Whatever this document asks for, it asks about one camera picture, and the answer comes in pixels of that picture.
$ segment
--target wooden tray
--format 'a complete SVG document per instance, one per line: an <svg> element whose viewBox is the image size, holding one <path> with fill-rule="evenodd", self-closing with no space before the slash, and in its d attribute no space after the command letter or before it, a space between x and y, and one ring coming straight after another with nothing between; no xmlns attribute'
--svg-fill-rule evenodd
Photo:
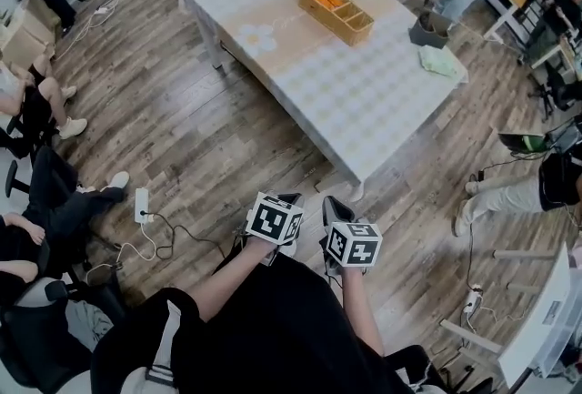
<svg viewBox="0 0 582 394"><path fill-rule="evenodd" d="M354 46L370 35L374 19L355 5L352 0L344 1L341 6L331 11L317 0L299 0L299 7L329 28L348 45Z"/></svg>

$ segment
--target black shirt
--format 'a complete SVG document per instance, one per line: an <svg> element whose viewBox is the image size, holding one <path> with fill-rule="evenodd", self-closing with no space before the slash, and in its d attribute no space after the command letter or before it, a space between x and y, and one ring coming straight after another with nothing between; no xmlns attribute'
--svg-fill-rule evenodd
<svg viewBox="0 0 582 394"><path fill-rule="evenodd" d="M580 201L576 181L582 175L582 144L565 155L552 153L539 167L539 197L544 211Z"/></svg>
<svg viewBox="0 0 582 394"><path fill-rule="evenodd" d="M356 336L327 283L283 255L270 268L259 265L208 323L184 292L155 294L99 341L92 392L116 394L133 369L151 365L167 299L181 310L171 362L180 394L412 392Z"/></svg>
<svg viewBox="0 0 582 394"><path fill-rule="evenodd" d="M556 35L562 35L567 31L566 24L557 16L557 6L562 9L562 12L574 28L580 27L582 16L578 5L572 0L554 0L554 4L544 13L544 20Z"/></svg>
<svg viewBox="0 0 582 394"><path fill-rule="evenodd" d="M7 226L0 216L0 261L23 259L36 262L39 247L28 233L17 226ZM0 271L0 306L11 305L26 289L26 283L9 273Z"/></svg>

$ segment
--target wooden floor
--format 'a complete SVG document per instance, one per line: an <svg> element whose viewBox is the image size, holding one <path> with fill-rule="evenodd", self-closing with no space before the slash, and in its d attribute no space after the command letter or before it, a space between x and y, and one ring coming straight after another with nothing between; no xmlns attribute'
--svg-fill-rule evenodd
<svg viewBox="0 0 582 394"><path fill-rule="evenodd" d="M74 35L104 0L91 0L78 18ZM422 0L400 0L418 11ZM465 17L483 33L495 20L482 1ZM72 36L61 42L63 52ZM437 366L455 353L460 341L439 328L442 318L459 320L467 293L468 237L451 235L451 217L464 198L463 185L481 167L506 161L497 130L540 131L537 103L527 98L527 73L516 53L458 27L451 49L465 64L470 83L443 105L392 157L356 208L376 221L384 245L366 276L386 350L422 344ZM86 133L58 150L77 166L86 186L101 187L116 171L131 174L127 201L101 222L116 242L129 241L150 254L133 220L133 192L148 187L150 210L183 224L198 237L230 248L258 190L299 191L308 219L302 226L297 258L323 273L317 241L323 236L314 184L332 167L273 97L235 62L217 72L200 34L177 0L120 0L115 15L77 43L56 65L57 76L78 85L73 116L89 119ZM552 126L559 121L550 121ZM488 175L535 172L537 163L520 162ZM345 197L343 189L334 192ZM485 290L485 305L472 322L479 334L504 343L530 298L511 295L506 283L543 280L539 264L496 262L494 248L555 249L571 245L575 231L564 211L544 215L487 217L475 225L470 282ZM166 244L160 221L146 231ZM98 247L93 262L115 256ZM219 263L207 243L178 232L172 259L145 262L127 250L119 275L130 302L165 286L188 291ZM451 369L462 375L467 360ZM478 370L471 383L487 376Z"/></svg>

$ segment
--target checkered tablecloth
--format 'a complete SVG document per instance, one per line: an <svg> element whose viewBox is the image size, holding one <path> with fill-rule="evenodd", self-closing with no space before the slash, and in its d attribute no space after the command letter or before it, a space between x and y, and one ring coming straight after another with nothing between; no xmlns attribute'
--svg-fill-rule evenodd
<svg viewBox="0 0 582 394"><path fill-rule="evenodd" d="M397 0L353 0L375 19L368 39L354 47L297 1L180 4L249 67L348 180L363 183L467 81L467 70L451 54L456 77L428 73L408 38L416 17Z"/></svg>

